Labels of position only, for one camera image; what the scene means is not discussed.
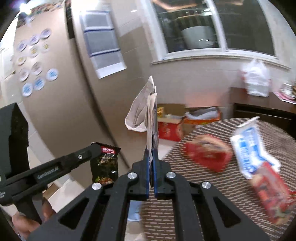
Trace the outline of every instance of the striped table surface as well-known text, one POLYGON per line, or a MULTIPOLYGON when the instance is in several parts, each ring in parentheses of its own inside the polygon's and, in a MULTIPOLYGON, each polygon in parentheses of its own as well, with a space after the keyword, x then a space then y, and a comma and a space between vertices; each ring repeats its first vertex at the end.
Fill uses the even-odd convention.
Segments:
MULTIPOLYGON (((222 173, 213 173, 203 166, 196 164, 183 155, 182 147, 186 141, 194 140, 196 135, 211 134, 230 144, 230 136, 235 127, 244 123, 245 118, 227 119, 214 122, 194 130, 178 142, 165 156, 173 172, 183 175, 188 181, 201 183, 210 181, 241 211, 260 226, 270 237, 278 240, 285 232, 296 214, 292 212, 288 223, 274 225, 268 221, 264 208, 250 185, 239 171, 235 156, 222 173)), ((282 129, 264 122, 257 121, 265 149, 281 162, 281 177, 291 190, 296 191, 296 141, 282 129)), ((175 240, 175 228, 172 202, 156 200, 150 190, 150 198, 143 202, 141 216, 145 237, 147 240, 175 240)))

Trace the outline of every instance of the beige refrigerator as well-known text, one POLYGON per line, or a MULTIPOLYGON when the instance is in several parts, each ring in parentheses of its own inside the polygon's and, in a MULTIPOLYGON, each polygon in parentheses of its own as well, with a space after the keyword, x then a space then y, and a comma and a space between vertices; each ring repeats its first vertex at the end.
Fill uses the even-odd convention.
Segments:
MULTIPOLYGON (((124 124, 145 81, 129 83, 124 70, 98 78, 87 52, 79 2, 72 1, 72 9, 70 1, 37 7, 32 18, 19 21, 13 58, 19 90, 34 127, 55 158, 92 142, 118 146, 122 175, 142 159, 146 145, 145 133, 128 131, 124 124)), ((89 186, 90 164, 71 175, 89 186)))

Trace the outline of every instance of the silver screw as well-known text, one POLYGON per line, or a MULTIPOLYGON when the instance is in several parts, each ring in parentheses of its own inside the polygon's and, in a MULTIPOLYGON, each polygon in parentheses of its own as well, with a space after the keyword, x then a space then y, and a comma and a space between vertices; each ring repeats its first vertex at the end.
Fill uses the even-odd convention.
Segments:
POLYGON ((166 174, 166 176, 167 176, 168 178, 175 178, 175 177, 176 177, 176 173, 174 173, 174 172, 168 172, 168 173, 166 174))
POLYGON ((128 174, 128 178, 129 179, 136 179, 137 178, 137 174, 136 173, 134 173, 134 172, 130 172, 129 174, 128 174))
POLYGON ((102 185, 100 183, 93 183, 91 187, 94 190, 99 190, 101 189, 102 185))
POLYGON ((212 184, 210 182, 203 182, 202 183, 202 187, 205 188, 205 189, 209 189, 211 187, 211 185, 212 184))

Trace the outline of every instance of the black food packet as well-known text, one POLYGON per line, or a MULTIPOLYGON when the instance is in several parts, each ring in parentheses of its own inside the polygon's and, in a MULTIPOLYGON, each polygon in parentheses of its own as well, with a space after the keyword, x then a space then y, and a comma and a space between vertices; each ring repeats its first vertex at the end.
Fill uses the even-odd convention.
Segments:
POLYGON ((93 159, 91 163, 91 173, 93 183, 107 185, 118 179, 117 156, 120 152, 119 147, 98 143, 102 153, 98 159, 93 159))

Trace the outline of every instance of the dark wooden cabinet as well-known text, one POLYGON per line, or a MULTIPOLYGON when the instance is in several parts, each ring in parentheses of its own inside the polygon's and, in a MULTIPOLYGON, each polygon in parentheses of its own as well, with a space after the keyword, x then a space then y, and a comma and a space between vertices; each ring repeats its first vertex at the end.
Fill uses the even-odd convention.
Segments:
POLYGON ((234 118, 252 118, 269 122, 296 138, 296 105, 281 101, 274 93, 269 97, 250 96, 243 88, 230 88, 234 118))

